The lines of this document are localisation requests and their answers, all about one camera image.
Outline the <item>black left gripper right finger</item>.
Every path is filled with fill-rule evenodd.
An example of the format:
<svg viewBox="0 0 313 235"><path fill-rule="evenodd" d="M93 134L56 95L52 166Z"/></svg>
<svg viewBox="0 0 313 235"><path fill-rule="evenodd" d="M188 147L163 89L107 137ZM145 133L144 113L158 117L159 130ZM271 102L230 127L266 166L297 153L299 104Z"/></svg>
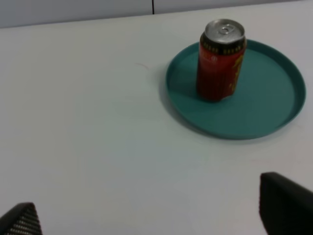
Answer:
<svg viewBox="0 0 313 235"><path fill-rule="evenodd" d="M259 215L268 235L311 235L313 192L276 172L262 173Z"/></svg>

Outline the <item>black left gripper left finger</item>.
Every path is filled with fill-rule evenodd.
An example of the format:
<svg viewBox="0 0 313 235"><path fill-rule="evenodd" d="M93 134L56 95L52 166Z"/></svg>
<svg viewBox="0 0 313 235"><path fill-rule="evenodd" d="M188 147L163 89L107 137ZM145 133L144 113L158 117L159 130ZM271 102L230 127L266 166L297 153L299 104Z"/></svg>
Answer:
<svg viewBox="0 0 313 235"><path fill-rule="evenodd" d="M32 202L18 203L0 217L1 235L42 235L36 207Z"/></svg>

